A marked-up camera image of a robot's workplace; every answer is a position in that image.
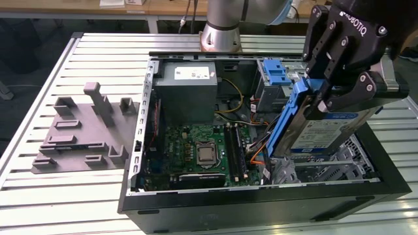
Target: ram slot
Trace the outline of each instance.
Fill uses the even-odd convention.
[[[247,165],[246,165],[246,158],[244,158],[244,153],[243,153],[243,147],[242,147],[242,143],[240,143],[240,137],[239,137],[239,128],[238,126],[232,127],[234,130],[234,147],[235,147],[235,158],[238,161],[238,166],[239,166],[239,174],[240,174],[240,178],[246,179],[248,178],[247,175]]]
[[[223,134],[224,134],[224,146],[227,149],[227,159],[228,159],[228,166],[230,166],[230,176],[231,181],[239,181],[239,167],[238,161],[235,159],[234,154],[234,133],[231,131],[231,126],[224,125]]]

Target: wooden desk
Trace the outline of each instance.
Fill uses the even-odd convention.
[[[158,20],[180,20],[188,0],[147,0],[144,5],[127,4],[124,8],[100,9],[100,0],[0,0],[0,18],[147,20],[150,33],[158,33]],[[314,4],[326,0],[304,0],[299,5],[299,22],[307,23]],[[206,21],[208,0],[199,0],[196,20]],[[188,9],[192,15],[194,6]]]
[[[124,8],[100,9],[100,0],[0,0],[0,11],[67,14],[130,14],[128,11],[138,11],[147,14],[150,2],[142,6],[127,4]]]
[[[151,0],[148,14],[150,15],[176,15],[182,16],[186,13],[188,0]],[[300,18],[308,18],[311,15],[311,9],[314,5],[323,5],[326,4],[326,0],[303,0],[298,7],[298,13]],[[198,8],[196,8],[196,15],[206,16],[207,15],[207,6],[208,0],[199,0]],[[192,1],[188,9],[188,14],[192,15]]]
[[[176,15],[183,16],[186,13],[188,0],[151,0],[148,14],[150,15]],[[206,16],[208,9],[208,0],[199,0],[196,8],[196,16]],[[194,14],[194,1],[191,1],[188,15]]]

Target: screw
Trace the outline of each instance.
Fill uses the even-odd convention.
[[[383,26],[381,26],[378,32],[379,32],[379,35],[383,36],[387,34],[387,29]]]

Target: table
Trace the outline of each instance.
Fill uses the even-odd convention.
[[[1,0],[1,18],[87,19],[87,20],[147,20],[150,33],[158,33],[158,20],[180,20],[186,13],[187,0],[147,0],[144,5],[127,4],[124,8],[100,9],[100,0]],[[299,6],[300,23],[308,22],[315,1],[304,0]],[[206,21],[207,0],[200,0],[196,20]],[[188,15],[192,15],[192,4]]]
[[[244,52],[302,52],[303,37],[242,35]],[[142,101],[150,51],[199,51],[198,35],[92,34],[72,38],[0,159],[0,230],[21,234],[127,234],[139,229],[116,213],[123,170],[33,175],[31,163],[52,124],[57,97],[91,103],[85,82],[100,82],[111,102]],[[369,124],[413,192],[339,221],[218,230],[236,234],[417,234],[418,109],[410,99],[385,106]]]

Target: slotted metal tabletop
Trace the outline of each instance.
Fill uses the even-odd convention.
[[[302,52],[304,37],[242,36],[244,52]],[[35,175],[29,169],[56,111],[57,97],[91,103],[85,82],[111,102],[140,101],[150,51],[199,51],[198,35],[91,34],[69,40],[0,159],[1,234],[142,234],[116,213],[123,170]],[[369,124],[413,192],[339,221],[243,227],[199,234],[418,234],[418,112],[410,99],[385,106]]]

